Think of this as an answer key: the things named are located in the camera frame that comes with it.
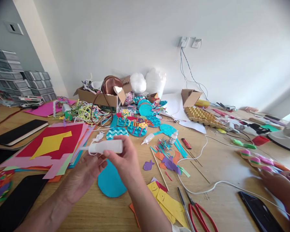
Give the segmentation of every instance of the scissors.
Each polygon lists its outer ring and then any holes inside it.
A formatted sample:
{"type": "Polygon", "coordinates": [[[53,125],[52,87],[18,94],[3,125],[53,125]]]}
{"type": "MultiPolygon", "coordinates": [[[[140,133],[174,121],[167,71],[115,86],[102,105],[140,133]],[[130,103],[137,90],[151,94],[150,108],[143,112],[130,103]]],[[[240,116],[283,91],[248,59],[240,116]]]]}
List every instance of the scissors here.
{"type": "Polygon", "coordinates": [[[217,226],[216,226],[214,220],[211,218],[211,216],[210,216],[210,215],[205,211],[205,209],[203,209],[203,208],[202,208],[198,203],[194,202],[194,201],[191,199],[191,197],[189,196],[187,190],[185,190],[185,191],[186,191],[186,194],[187,194],[187,196],[188,196],[188,198],[189,198],[189,201],[190,201],[190,204],[189,204],[189,216],[190,216],[190,220],[191,220],[191,222],[192,222],[192,225],[193,225],[193,229],[194,229],[194,231],[195,231],[195,232],[198,232],[198,230],[197,230],[197,228],[196,228],[196,226],[195,226],[195,224],[194,224],[194,221],[193,221],[192,211],[194,212],[194,214],[195,214],[196,217],[198,218],[198,220],[199,220],[201,226],[203,227],[203,229],[205,230],[205,232],[209,232],[209,228],[207,227],[206,222],[205,222],[205,220],[204,220],[204,218],[203,218],[203,216],[202,216],[202,214],[201,214],[201,211],[200,211],[200,210],[202,210],[202,211],[205,213],[205,215],[209,218],[210,222],[212,223],[215,232],[218,232],[218,228],[217,228],[217,226]]]}

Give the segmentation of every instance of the foam fish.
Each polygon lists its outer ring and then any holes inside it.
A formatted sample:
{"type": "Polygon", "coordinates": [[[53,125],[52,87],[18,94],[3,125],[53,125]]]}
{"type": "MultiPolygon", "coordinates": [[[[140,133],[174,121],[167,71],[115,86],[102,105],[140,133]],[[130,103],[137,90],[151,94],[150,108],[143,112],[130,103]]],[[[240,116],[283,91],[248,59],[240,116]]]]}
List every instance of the foam fish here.
{"type": "Polygon", "coordinates": [[[153,163],[152,162],[152,160],[150,160],[150,162],[145,162],[144,163],[144,166],[143,166],[143,168],[144,168],[144,170],[145,171],[149,171],[149,170],[151,170],[151,168],[152,168],[152,166],[154,165],[155,163],[153,163]]]}

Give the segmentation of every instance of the wooden stick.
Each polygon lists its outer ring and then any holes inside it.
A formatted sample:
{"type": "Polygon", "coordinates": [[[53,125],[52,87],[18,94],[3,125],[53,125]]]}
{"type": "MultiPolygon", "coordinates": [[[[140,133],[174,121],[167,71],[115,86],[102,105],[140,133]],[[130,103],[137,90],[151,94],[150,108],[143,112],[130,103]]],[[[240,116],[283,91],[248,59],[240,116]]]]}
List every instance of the wooden stick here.
{"type": "Polygon", "coordinates": [[[155,159],[155,161],[156,161],[157,167],[158,167],[159,172],[160,172],[160,174],[161,174],[161,176],[162,176],[162,179],[163,179],[163,181],[164,181],[165,187],[167,187],[167,190],[170,191],[169,188],[168,188],[168,185],[167,185],[167,183],[165,182],[165,179],[164,179],[164,177],[163,177],[163,175],[162,175],[162,172],[161,172],[160,167],[159,167],[159,165],[158,165],[158,162],[157,162],[157,159],[156,159],[156,157],[155,157],[154,151],[152,150],[152,148],[150,148],[150,150],[151,150],[151,152],[152,152],[152,156],[154,157],[154,159],[155,159]]]}
{"type": "Polygon", "coordinates": [[[207,182],[210,184],[210,182],[209,182],[209,180],[203,175],[203,173],[196,167],[196,169],[201,173],[201,175],[207,180],[207,182]]]}
{"type": "MultiPolygon", "coordinates": [[[[192,156],[192,158],[196,158],[190,151],[188,151],[186,148],[185,148],[185,150],[188,152],[188,154],[190,154],[191,156],[192,156]]],[[[203,167],[203,165],[200,163],[200,161],[198,161],[197,159],[195,159],[195,161],[197,162],[197,163],[199,163],[202,167],[203,167]]]]}

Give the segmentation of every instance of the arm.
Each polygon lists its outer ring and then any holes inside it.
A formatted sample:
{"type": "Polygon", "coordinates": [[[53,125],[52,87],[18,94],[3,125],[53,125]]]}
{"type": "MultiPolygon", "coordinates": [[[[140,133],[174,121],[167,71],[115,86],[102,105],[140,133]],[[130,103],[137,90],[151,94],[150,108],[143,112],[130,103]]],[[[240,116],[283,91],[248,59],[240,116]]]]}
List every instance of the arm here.
{"type": "Polygon", "coordinates": [[[132,141],[127,136],[115,136],[114,139],[123,141],[123,153],[117,155],[111,150],[105,150],[103,153],[117,168],[121,180],[128,189],[142,231],[171,232],[170,221],[142,177],[138,155],[132,141]]]}
{"type": "Polygon", "coordinates": [[[105,156],[90,156],[88,152],[76,167],[70,171],[58,189],[31,216],[15,230],[27,231],[56,231],[72,207],[89,190],[107,162],[105,156]]]}

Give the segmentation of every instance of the power outlet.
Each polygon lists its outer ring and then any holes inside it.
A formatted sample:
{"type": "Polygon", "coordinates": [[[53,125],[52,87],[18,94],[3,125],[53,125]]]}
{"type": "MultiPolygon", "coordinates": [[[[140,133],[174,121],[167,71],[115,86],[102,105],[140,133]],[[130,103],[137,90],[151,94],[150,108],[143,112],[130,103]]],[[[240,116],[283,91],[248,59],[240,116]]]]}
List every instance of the power outlet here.
{"type": "Polygon", "coordinates": [[[202,45],[202,39],[195,39],[191,45],[192,48],[199,49],[202,45]]]}
{"type": "Polygon", "coordinates": [[[187,46],[187,44],[188,44],[188,37],[187,36],[181,37],[178,46],[184,48],[187,46]]]}

